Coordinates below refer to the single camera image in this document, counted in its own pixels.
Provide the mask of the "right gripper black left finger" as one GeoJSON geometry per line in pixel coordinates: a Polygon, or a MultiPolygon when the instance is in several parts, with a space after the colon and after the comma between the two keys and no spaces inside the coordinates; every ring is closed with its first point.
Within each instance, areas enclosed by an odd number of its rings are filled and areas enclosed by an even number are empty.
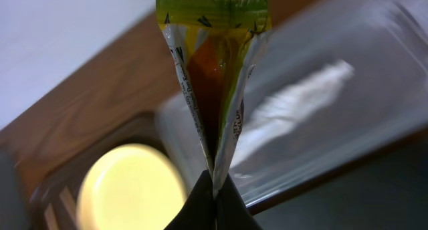
{"type": "Polygon", "coordinates": [[[177,216],[165,230],[212,230],[215,221],[212,180],[204,170],[177,216]]]}

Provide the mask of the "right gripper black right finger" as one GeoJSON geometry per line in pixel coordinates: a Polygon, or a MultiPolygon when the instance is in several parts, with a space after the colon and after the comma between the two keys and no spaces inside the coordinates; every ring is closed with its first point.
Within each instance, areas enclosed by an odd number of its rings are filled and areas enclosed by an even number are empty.
{"type": "Polygon", "coordinates": [[[262,230],[228,175],[216,197],[218,230],[262,230]]]}

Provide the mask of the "green yellow snack wrapper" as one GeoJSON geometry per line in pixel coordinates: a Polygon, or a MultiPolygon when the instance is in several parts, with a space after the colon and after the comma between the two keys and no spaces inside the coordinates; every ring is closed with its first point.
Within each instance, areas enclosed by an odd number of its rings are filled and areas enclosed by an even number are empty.
{"type": "Polygon", "coordinates": [[[272,28],[268,0],[156,0],[217,194],[243,128],[243,93],[272,28]]]}

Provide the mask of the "clear plastic wrap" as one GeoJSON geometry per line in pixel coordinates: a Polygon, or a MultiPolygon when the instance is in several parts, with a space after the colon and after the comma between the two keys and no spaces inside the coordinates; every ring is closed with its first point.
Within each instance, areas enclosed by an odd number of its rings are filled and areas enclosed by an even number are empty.
{"type": "Polygon", "coordinates": [[[262,146],[291,133],[317,111],[331,105],[353,75],[352,65],[337,60],[265,98],[243,126],[231,167],[246,161],[262,146]]]}

